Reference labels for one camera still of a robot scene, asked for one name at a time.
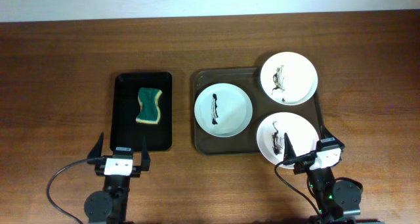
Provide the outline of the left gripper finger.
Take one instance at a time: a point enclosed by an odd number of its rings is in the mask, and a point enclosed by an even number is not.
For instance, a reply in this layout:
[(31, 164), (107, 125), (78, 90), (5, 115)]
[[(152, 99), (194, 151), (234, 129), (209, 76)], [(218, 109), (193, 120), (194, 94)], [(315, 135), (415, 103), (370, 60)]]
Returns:
[(88, 164), (98, 164), (103, 161), (102, 146), (104, 142), (104, 133), (102, 132), (91, 151), (87, 155)]
[(147, 145), (146, 145), (146, 138), (143, 137), (142, 150), (141, 150), (141, 164), (140, 164), (141, 171), (149, 171), (150, 162), (151, 162), (151, 159), (150, 159), (150, 155), (149, 155)]

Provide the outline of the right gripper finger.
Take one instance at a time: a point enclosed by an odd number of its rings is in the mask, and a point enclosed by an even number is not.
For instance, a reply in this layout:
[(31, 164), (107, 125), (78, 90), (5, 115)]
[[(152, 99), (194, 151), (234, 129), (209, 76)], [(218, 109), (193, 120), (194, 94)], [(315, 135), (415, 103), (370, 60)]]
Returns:
[(338, 140), (325, 126), (320, 127), (322, 138), (320, 139), (321, 148), (345, 148), (343, 142)]
[(316, 143), (314, 139), (308, 137), (290, 138), (287, 133), (284, 133), (284, 162), (304, 162), (311, 160), (314, 156)]

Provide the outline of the white plate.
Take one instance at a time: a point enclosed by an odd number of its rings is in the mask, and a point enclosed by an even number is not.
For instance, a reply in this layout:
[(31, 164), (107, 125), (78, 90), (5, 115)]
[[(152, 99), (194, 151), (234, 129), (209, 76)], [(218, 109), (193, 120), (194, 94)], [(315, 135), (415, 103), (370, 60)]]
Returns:
[(308, 101), (317, 90), (317, 71), (305, 56), (282, 52), (271, 56), (262, 66), (260, 83), (273, 101), (295, 106)]
[(206, 87), (196, 98), (194, 116), (198, 125), (216, 137), (233, 137), (250, 123), (253, 105), (248, 94), (230, 83)]
[(302, 116), (290, 112), (269, 115), (258, 126), (256, 140), (262, 155), (274, 165), (284, 160), (285, 134), (296, 156), (314, 150), (319, 140), (315, 128)]

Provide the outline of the green yellow sponge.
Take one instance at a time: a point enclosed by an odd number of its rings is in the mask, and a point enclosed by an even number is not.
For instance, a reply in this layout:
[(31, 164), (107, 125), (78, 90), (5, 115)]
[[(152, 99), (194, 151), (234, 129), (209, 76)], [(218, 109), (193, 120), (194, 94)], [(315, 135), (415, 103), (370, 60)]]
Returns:
[(157, 125), (161, 119), (159, 99), (162, 95), (160, 89), (141, 87), (138, 90), (138, 103), (140, 112), (136, 116), (136, 123)]

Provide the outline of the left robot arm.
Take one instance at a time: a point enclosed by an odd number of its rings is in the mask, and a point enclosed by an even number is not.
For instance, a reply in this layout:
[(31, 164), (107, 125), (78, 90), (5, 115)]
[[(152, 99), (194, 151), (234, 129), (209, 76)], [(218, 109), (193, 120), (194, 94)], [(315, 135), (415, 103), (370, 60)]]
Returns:
[(94, 166), (97, 176), (104, 178), (104, 186), (88, 196), (84, 211), (89, 223), (126, 223), (130, 180), (149, 170), (150, 155), (146, 141), (142, 141), (141, 163), (136, 166), (133, 164), (134, 150), (129, 147), (117, 146), (111, 156), (103, 156), (103, 141), (104, 135), (101, 134), (87, 155), (87, 163)]

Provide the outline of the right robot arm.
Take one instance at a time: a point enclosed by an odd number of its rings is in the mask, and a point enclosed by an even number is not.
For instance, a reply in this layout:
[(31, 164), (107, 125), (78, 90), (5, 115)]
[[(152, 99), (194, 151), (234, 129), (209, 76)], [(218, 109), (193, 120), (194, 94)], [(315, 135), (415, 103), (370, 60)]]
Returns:
[(281, 165), (292, 165), (295, 175), (307, 175), (306, 186), (315, 201), (293, 188), (284, 178), (280, 180), (308, 200), (315, 209), (316, 215), (309, 218), (310, 223), (356, 223), (356, 217), (361, 213), (363, 185), (348, 177), (334, 177), (331, 168), (341, 161), (345, 145), (324, 126), (321, 126), (320, 132), (321, 139), (316, 148), (300, 156), (295, 155), (285, 134), (285, 155), (283, 161), (275, 165), (274, 171)]

